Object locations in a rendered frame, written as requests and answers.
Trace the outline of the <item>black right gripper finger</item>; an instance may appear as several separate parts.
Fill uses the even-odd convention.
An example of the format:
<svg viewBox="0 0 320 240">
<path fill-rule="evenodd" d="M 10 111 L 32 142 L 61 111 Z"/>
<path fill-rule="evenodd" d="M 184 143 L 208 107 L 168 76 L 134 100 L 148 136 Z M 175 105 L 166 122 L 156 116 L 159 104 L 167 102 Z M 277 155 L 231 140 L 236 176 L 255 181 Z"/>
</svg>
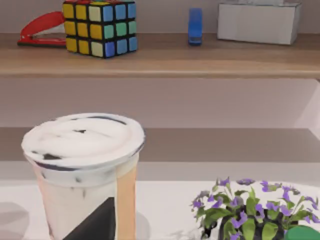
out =
<svg viewBox="0 0 320 240">
<path fill-rule="evenodd" d="M 109 197 L 63 240 L 115 240 L 115 198 Z"/>
</svg>

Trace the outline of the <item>white milk tea cup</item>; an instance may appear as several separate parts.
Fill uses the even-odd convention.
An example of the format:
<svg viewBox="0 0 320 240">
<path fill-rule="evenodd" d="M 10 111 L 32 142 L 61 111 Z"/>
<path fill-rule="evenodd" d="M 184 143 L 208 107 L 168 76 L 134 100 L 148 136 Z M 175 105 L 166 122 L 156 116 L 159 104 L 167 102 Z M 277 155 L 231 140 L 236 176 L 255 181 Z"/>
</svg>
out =
<svg viewBox="0 0 320 240">
<path fill-rule="evenodd" d="M 63 240 L 109 197 L 115 240 L 136 240 L 136 173 L 145 140 L 139 122 L 110 113 L 58 117 L 23 136 L 50 240 Z"/>
</svg>

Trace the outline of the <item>purple flower potted plant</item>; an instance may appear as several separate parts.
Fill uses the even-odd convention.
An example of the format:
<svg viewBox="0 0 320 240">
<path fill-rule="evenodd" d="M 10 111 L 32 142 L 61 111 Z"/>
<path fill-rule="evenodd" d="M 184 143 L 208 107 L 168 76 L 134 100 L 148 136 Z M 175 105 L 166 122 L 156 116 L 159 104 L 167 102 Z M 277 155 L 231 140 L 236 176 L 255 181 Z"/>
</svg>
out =
<svg viewBox="0 0 320 240">
<path fill-rule="evenodd" d="M 236 183 L 241 189 L 233 191 L 230 178 L 218 178 L 210 190 L 202 190 L 191 202 L 201 231 L 199 240 L 211 240 L 213 229 L 218 229 L 217 240 L 284 240 L 295 226 L 320 224 L 315 214 L 319 199 L 301 194 L 292 185 L 261 181 L 264 193 L 282 190 L 281 197 L 262 203 L 253 188 L 255 180 L 243 178 Z"/>
</svg>

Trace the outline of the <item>wooden shelf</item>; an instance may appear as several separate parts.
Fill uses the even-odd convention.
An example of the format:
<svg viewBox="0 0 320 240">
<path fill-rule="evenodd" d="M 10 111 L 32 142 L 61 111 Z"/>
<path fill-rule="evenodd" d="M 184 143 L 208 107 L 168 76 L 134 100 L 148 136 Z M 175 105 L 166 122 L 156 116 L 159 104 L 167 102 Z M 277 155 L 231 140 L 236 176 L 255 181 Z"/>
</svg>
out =
<svg viewBox="0 0 320 240">
<path fill-rule="evenodd" d="M 103 60 L 0 34 L 1 155 L 55 117 L 107 112 L 146 129 L 144 162 L 320 162 L 320 34 L 292 46 L 140 34 Z"/>
</svg>

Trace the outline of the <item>colourful puzzle cube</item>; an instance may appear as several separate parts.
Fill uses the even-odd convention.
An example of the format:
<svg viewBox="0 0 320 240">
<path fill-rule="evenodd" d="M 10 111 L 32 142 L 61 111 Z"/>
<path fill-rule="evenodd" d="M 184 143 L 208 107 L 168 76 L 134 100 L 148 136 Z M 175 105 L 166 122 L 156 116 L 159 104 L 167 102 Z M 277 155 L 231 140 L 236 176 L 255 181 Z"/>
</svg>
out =
<svg viewBox="0 0 320 240">
<path fill-rule="evenodd" d="M 101 59 L 138 49 L 135 0 L 65 0 L 66 49 Z"/>
</svg>

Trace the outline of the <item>red stapler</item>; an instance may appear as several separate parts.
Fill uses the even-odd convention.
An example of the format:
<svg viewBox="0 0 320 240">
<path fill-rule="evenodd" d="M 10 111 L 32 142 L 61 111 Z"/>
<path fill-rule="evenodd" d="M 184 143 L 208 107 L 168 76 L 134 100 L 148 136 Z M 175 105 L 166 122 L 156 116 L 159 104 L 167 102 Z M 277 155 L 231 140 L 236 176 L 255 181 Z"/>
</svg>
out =
<svg viewBox="0 0 320 240">
<path fill-rule="evenodd" d="M 30 21 L 19 34 L 18 46 L 66 48 L 66 38 L 60 37 L 36 37 L 43 31 L 53 29 L 65 22 L 62 11 L 52 11 L 43 14 Z"/>
</svg>

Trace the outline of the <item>green round object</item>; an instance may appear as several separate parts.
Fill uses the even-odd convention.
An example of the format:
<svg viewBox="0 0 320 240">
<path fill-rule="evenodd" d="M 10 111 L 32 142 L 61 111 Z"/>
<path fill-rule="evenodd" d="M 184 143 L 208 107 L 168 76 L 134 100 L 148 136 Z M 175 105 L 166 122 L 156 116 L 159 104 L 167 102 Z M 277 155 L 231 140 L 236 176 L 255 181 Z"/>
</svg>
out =
<svg viewBox="0 0 320 240">
<path fill-rule="evenodd" d="M 285 233 L 284 240 L 320 240 L 320 232 L 309 226 L 297 225 Z"/>
</svg>

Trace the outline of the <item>blue stapler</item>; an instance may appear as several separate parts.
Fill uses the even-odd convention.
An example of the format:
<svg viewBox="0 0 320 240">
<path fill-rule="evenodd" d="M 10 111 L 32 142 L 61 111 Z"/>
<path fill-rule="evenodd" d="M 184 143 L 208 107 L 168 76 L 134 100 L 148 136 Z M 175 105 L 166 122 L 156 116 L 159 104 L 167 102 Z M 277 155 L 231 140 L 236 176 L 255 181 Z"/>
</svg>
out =
<svg viewBox="0 0 320 240">
<path fill-rule="evenodd" d="M 190 8 L 188 13 L 188 44 L 200 46 L 203 41 L 203 11 L 201 8 Z"/>
</svg>

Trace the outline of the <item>white tissue box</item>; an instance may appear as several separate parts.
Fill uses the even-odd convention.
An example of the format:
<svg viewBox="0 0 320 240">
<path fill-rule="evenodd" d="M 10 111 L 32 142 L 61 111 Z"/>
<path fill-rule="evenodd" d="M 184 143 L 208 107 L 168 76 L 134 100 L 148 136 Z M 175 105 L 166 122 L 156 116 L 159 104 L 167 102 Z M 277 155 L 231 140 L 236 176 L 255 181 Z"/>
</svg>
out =
<svg viewBox="0 0 320 240">
<path fill-rule="evenodd" d="M 292 45 L 298 35 L 301 2 L 237 0 L 218 5 L 217 38 Z"/>
</svg>

